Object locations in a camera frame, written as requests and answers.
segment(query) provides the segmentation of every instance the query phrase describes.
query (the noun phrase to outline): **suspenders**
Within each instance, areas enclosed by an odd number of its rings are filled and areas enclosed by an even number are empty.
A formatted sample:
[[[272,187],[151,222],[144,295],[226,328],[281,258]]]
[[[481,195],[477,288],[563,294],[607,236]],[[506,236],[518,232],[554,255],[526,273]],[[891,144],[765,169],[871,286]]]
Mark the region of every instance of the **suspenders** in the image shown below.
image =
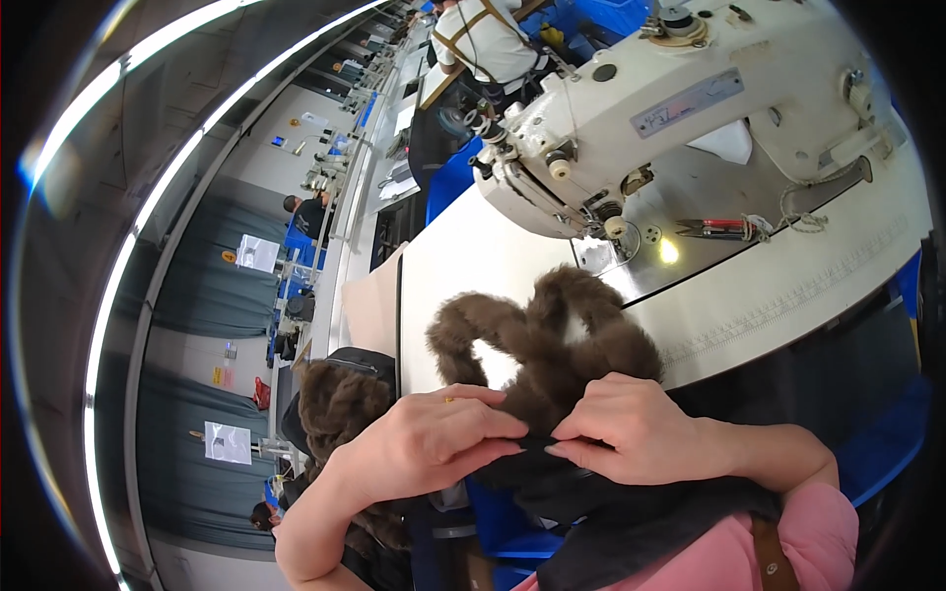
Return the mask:
[[[482,66],[478,65],[478,64],[475,63],[473,60],[471,60],[470,58],[468,58],[468,57],[464,54],[464,52],[461,51],[459,47],[457,47],[457,42],[460,40],[460,38],[463,37],[464,35],[466,35],[467,33],[469,33],[470,29],[472,29],[475,24],[477,24],[479,21],[481,21],[481,20],[483,19],[483,17],[485,17],[486,15],[492,15],[493,18],[497,19],[498,21],[500,21],[501,23],[503,23],[504,25],[506,25],[506,27],[509,28],[509,30],[511,30],[511,31],[513,31],[514,33],[516,33],[516,37],[519,39],[519,42],[522,43],[523,46],[529,47],[529,44],[526,42],[526,40],[522,39],[522,35],[519,34],[519,31],[516,30],[516,28],[515,28],[514,26],[512,26],[512,25],[509,24],[509,21],[507,21],[506,19],[502,18],[502,15],[499,14],[499,11],[496,10],[496,7],[494,7],[494,6],[492,5],[492,3],[490,3],[489,0],[480,0],[480,1],[482,2],[483,8],[484,8],[485,10],[483,10],[483,11],[481,11],[481,12],[477,12],[477,13],[473,16],[473,18],[471,18],[469,21],[466,22],[466,27],[461,28],[459,31],[456,32],[456,34],[454,34],[454,35],[453,35],[452,37],[450,37],[449,39],[446,38],[446,37],[444,37],[444,36],[441,35],[440,33],[438,33],[438,32],[436,31],[436,29],[434,29],[434,31],[433,31],[433,33],[432,33],[432,37],[433,37],[434,39],[436,39],[437,41],[439,41],[440,43],[442,43],[442,44],[444,45],[444,47],[446,47],[447,49],[449,49],[450,53],[452,53],[453,55],[455,55],[455,56],[456,56],[457,58],[459,58],[461,61],[463,61],[463,62],[465,62],[465,63],[472,64],[474,67],[476,67],[476,69],[478,69],[478,70],[480,70],[481,72],[483,72],[483,73],[486,75],[486,78],[490,81],[490,83],[492,83],[492,84],[497,84],[496,78],[494,78],[492,74],[490,74],[489,72],[486,71],[485,68],[483,68]]]

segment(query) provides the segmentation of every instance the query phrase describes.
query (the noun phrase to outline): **brown fur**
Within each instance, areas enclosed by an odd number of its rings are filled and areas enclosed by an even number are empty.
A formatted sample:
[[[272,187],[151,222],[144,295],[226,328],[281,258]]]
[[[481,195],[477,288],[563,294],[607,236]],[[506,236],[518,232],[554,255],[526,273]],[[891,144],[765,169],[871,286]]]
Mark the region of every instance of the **brown fur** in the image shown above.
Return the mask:
[[[662,364],[650,337],[625,317],[621,295],[575,267],[560,267],[535,281],[525,309],[480,293],[445,303],[427,331],[437,371],[447,384],[486,386],[473,355],[484,340],[522,367],[499,408],[525,421],[534,435],[549,435],[574,408],[591,380],[609,372],[659,380]],[[588,336],[565,343],[569,315]]]
[[[332,452],[355,439],[387,411],[391,404],[389,390],[386,383],[370,375],[325,361],[308,364],[299,389],[299,417],[312,458],[306,471],[309,482],[322,473]],[[372,538],[388,548],[410,546],[401,515],[390,502],[372,505],[352,522],[364,532],[349,529],[346,540],[362,553],[375,543]]]

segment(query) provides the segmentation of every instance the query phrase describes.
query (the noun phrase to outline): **man in white shirt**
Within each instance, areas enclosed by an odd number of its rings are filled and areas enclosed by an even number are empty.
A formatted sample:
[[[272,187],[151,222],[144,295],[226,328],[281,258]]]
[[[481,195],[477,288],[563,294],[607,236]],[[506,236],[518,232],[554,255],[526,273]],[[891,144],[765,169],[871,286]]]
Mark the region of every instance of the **man in white shirt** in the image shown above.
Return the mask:
[[[537,82],[554,63],[532,48],[513,18],[521,0],[444,0],[434,6],[441,14],[430,44],[445,73],[465,65],[500,113],[538,95]]]

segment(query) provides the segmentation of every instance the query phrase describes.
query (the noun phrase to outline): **hand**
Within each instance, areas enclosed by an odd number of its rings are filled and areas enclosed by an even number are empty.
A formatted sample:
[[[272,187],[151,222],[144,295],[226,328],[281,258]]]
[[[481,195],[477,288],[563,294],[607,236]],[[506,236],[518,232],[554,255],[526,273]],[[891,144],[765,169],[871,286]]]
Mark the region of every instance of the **hand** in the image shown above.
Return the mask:
[[[552,432],[546,449],[620,484],[668,484],[727,473],[726,454],[653,380],[608,374],[588,383],[585,397]],[[574,441],[584,436],[613,450]]]
[[[334,471],[362,508],[445,489],[520,451],[506,440],[525,437],[529,428],[487,406],[505,397],[504,392],[459,384],[405,396],[336,449],[325,471]]]

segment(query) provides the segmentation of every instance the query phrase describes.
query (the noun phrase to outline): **woman's left hand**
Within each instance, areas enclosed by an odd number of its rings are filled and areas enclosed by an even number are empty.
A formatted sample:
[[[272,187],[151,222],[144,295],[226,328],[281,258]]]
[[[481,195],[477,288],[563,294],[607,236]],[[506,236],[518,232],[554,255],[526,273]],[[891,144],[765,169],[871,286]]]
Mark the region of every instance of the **woman's left hand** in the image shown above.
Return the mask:
[[[507,440],[525,437],[529,428],[489,406],[505,397],[460,384],[405,396],[336,449],[325,471],[335,473],[349,500],[362,508],[445,489],[520,451]]]

